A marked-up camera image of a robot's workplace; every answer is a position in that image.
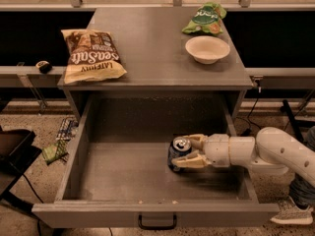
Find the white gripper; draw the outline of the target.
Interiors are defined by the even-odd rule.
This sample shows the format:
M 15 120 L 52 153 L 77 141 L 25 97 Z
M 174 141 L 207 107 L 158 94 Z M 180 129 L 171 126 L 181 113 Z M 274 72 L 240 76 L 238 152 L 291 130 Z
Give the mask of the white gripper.
M 199 169 L 209 166 L 229 167 L 229 135 L 213 134 L 209 137 L 203 134 L 185 135 L 194 150 L 187 155 L 173 158 L 171 163 L 178 168 Z

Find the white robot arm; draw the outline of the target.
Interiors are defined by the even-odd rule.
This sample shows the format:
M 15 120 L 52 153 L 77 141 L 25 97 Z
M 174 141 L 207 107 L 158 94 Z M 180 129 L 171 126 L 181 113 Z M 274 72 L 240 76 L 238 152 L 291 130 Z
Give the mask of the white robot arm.
M 315 186 L 315 152 L 278 128 L 263 128 L 256 137 L 194 134 L 179 141 L 188 142 L 193 149 L 187 155 L 171 159 L 179 168 L 236 165 L 272 175 L 282 175 L 290 169 Z

